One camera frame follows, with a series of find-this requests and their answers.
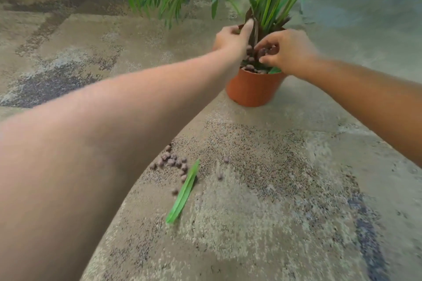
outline forearm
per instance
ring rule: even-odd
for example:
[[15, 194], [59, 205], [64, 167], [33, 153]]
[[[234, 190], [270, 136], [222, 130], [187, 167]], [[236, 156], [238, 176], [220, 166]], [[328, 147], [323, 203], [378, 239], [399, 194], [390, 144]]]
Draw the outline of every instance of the forearm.
[[0, 279], [79, 279], [136, 179], [235, 64], [219, 50], [99, 82], [3, 123]]
[[422, 86], [362, 66], [315, 60], [307, 81], [422, 166]]

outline person's left arm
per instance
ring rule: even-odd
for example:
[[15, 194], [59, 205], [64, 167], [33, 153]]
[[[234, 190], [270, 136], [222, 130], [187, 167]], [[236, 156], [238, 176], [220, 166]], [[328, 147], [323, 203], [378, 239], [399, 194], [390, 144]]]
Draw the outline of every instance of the person's left arm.
[[235, 76], [252, 25], [0, 124], [0, 280], [79, 280], [143, 170]]

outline person's right hand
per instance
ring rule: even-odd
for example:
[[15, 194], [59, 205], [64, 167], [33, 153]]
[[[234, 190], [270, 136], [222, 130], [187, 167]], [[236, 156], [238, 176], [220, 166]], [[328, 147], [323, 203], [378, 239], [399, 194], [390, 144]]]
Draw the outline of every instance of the person's right hand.
[[294, 29], [270, 33], [256, 44], [255, 50], [271, 47], [270, 53], [261, 57], [260, 62], [300, 79], [306, 78], [310, 61], [321, 56], [307, 34]]

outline terracotta pot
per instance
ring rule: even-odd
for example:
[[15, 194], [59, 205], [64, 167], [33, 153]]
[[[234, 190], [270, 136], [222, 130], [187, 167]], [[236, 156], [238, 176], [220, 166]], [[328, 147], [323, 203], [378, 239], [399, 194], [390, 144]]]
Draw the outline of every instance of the terracotta pot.
[[269, 102], [287, 75], [254, 74], [239, 69], [226, 86], [227, 94], [235, 103], [245, 107], [259, 107]]

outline orange flower pot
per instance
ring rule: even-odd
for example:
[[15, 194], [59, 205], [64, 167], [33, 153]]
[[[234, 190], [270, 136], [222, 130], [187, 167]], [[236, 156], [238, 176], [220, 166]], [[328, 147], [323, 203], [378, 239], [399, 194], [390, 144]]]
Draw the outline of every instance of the orange flower pot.
[[287, 75], [254, 74], [239, 69], [226, 86], [226, 92], [235, 103], [245, 107], [259, 107], [269, 102]]

